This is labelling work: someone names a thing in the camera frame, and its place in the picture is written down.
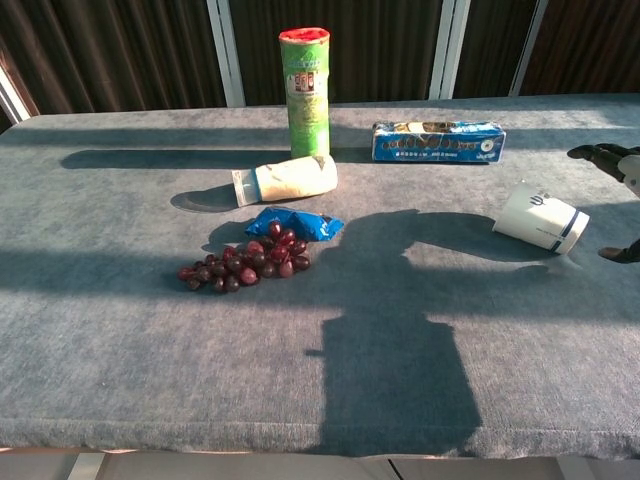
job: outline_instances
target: green cylindrical can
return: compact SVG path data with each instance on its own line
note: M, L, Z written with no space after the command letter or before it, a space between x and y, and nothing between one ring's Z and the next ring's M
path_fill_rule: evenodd
M329 155L329 32L297 28L279 38L291 157Z

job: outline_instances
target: red can lid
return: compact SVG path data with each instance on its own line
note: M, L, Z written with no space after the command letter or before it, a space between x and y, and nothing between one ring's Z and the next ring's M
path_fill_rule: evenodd
M329 32L320 27L294 28L285 30L278 38L286 43L322 43L329 40Z

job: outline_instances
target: can label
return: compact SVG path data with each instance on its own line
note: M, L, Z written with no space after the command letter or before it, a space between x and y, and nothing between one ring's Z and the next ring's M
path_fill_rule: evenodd
M329 42L281 44L291 156L329 154Z

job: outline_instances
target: white vertical post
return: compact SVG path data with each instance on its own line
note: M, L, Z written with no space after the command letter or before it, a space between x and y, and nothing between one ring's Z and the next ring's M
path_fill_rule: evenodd
M471 0L443 0L429 100L452 98Z
M442 74L440 98L453 98L453 89L456 86L458 64L460 63L462 43L464 42L464 34L467 29L470 5L471 0L456 0L456 6L453 10L453 20L451 22L449 45L447 47L447 57Z
M451 32L451 22L453 20L453 7L455 0L443 0L440 10L440 25L438 26L438 39L436 41L436 52L433 57L433 68L431 70L431 85L429 86L429 100L440 98L442 88L442 74L444 73L444 62L447 57L447 46L449 45L449 33Z
M527 73L529 60L531 60L531 53L533 52L533 47L536 44L538 32L540 31L540 25L542 24L542 18L544 17L544 12L547 9L548 3L549 0L538 0L536 2L536 7L533 11L533 17L531 17L531 23L529 24L529 31L527 32L527 39L524 43L524 47L522 48L520 60L518 61L516 72L513 75L511 88L509 89L510 97L520 95L522 81L524 80L524 76Z
M80 453L67 480L96 480L104 453Z
M244 107L244 89L229 0L207 0L207 9L227 107Z
M0 67L0 104L14 125L31 118L26 105L22 102L7 72L2 67Z

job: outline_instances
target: grape cluster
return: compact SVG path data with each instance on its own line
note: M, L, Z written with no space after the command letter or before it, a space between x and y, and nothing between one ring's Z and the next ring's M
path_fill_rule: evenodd
M237 292L241 286L256 285L261 278L276 274L288 278L308 269L311 262L303 255L306 250L307 242L297 239L293 230L271 222L269 235L251 240L246 248L227 247L222 256L210 253L204 261L182 267L178 278L191 290L210 284L215 292Z

